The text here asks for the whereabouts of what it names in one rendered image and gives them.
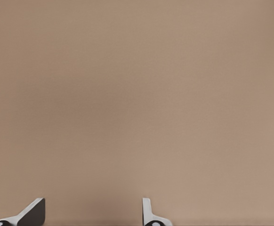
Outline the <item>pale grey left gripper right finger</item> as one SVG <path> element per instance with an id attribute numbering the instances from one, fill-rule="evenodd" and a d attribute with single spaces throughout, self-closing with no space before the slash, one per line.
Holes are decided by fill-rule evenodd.
<path id="1" fill-rule="evenodd" d="M 151 200 L 149 198 L 142 199 L 142 211 L 143 226 L 173 226 L 169 219 L 153 214 Z"/>

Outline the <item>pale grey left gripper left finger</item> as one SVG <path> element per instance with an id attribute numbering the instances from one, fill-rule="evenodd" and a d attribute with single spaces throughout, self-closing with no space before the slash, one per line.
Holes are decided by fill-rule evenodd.
<path id="1" fill-rule="evenodd" d="M 19 214 L 0 219 L 0 226 L 43 226 L 45 218 L 45 198 L 37 198 Z"/>

